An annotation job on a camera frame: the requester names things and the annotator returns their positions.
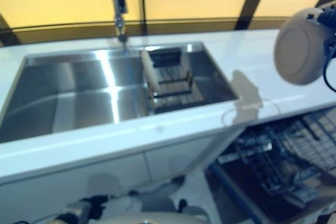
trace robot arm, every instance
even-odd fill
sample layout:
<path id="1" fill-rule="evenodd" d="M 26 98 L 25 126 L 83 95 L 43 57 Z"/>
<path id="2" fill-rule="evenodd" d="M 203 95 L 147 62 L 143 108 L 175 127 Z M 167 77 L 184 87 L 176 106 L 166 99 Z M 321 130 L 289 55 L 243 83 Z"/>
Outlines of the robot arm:
<path id="1" fill-rule="evenodd" d="M 294 14 L 281 28 L 274 51 L 274 62 L 280 76 L 293 84 L 309 84 L 323 76 L 336 57 L 336 8 L 307 8 Z"/>

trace open dishwasher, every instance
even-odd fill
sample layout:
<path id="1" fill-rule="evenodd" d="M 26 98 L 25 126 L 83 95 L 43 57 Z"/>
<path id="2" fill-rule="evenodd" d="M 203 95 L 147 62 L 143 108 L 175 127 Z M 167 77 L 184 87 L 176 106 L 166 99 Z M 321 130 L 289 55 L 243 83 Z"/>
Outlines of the open dishwasher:
<path id="1" fill-rule="evenodd" d="M 315 223 L 335 211 L 336 108 L 247 128 L 211 165 L 256 223 Z"/>

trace faucet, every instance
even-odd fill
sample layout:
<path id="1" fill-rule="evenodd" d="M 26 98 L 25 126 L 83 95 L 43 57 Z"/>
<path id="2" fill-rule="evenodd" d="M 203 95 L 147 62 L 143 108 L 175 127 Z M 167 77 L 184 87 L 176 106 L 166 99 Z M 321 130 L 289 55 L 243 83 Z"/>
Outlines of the faucet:
<path id="1" fill-rule="evenodd" d="M 127 13 L 126 1 L 125 0 L 113 0 L 114 4 L 114 25 L 117 32 L 117 37 L 120 42 L 123 43 L 124 48 L 126 48 L 127 34 L 125 22 L 122 18 L 122 14 Z"/>

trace stainless steel sink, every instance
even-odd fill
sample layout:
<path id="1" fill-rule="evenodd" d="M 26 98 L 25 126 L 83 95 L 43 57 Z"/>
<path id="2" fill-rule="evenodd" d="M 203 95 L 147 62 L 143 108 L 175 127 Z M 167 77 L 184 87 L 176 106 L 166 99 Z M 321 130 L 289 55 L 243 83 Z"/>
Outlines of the stainless steel sink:
<path id="1" fill-rule="evenodd" d="M 179 47 L 203 102 L 156 110 L 143 49 Z M 236 99 L 201 43 L 30 55 L 0 124 L 0 143 Z"/>

